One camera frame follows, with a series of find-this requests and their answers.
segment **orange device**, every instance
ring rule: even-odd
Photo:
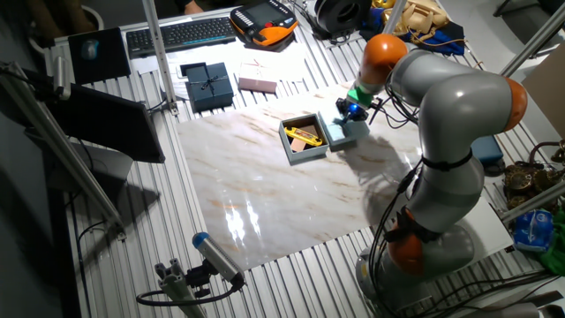
[[[284,40],[298,25],[294,13],[276,0],[236,8],[230,13],[230,20],[248,42],[265,47]]]

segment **open box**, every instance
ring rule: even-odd
[[[314,134],[321,140],[321,145],[317,147],[305,145],[304,150],[302,151],[292,150],[291,144],[294,138],[287,135],[284,131],[287,127],[302,129]],[[321,159],[326,156],[326,151],[329,147],[328,139],[326,138],[326,134],[324,133],[320,120],[318,119],[318,115],[316,114],[283,120],[279,127],[279,134],[281,135],[282,145],[284,146],[286,156],[289,158],[290,165],[305,163],[311,160]]]

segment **telephone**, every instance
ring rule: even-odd
[[[430,0],[408,0],[404,6],[403,23],[419,33],[429,34],[449,23],[448,14]]]

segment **metal pole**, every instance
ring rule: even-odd
[[[502,218],[502,221],[505,224],[508,224],[510,221],[514,220],[515,218],[527,212],[530,212],[535,208],[539,208],[544,204],[559,198],[563,194],[565,194],[565,181],[562,181],[559,184],[550,187],[549,189],[527,200],[521,205],[511,209]]]
[[[502,76],[510,77],[514,72],[538,50],[549,38],[551,38],[555,30],[559,30],[565,21],[565,4],[562,4],[559,10],[554,13],[551,18],[542,26],[539,31],[528,41],[522,52],[516,55],[501,72]]]
[[[403,16],[404,6],[406,5],[406,1],[408,0],[396,0],[395,6],[392,7],[392,13],[390,13],[390,18],[388,18],[388,22],[385,25],[384,30],[382,30],[383,34],[392,34],[395,31],[396,24],[400,21],[400,18]]]
[[[165,88],[167,96],[167,103],[171,114],[178,114],[177,98],[175,97],[175,90],[173,82],[170,79],[169,63],[167,63],[167,54],[165,53],[165,44],[162,42],[161,28],[159,27],[159,19],[157,18],[157,11],[153,0],[141,0],[143,2],[143,9],[149,25],[151,39],[153,40],[153,47],[155,48],[155,55],[157,56],[157,63],[159,64],[159,72],[161,74],[162,84]]]
[[[21,77],[26,77],[24,72],[15,64],[8,67]],[[27,119],[45,139],[57,158],[79,183],[82,191],[88,195],[94,205],[101,210],[108,221],[123,227],[120,214],[109,200],[90,170],[80,159],[77,151],[71,146],[51,112],[43,102],[37,102],[32,90],[27,83],[9,75],[0,76],[0,84],[4,85],[8,94],[18,104]]]

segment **small blue box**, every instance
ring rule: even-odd
[[[186,91],[192,111],[201,112],[230,106],[233,89],[224,63],[182,65],[181,72],[188,78]]]
[[[473,155],[484,165],[497,163],[504,156],[494,136],[476,139],[471,144],[471,149]]]

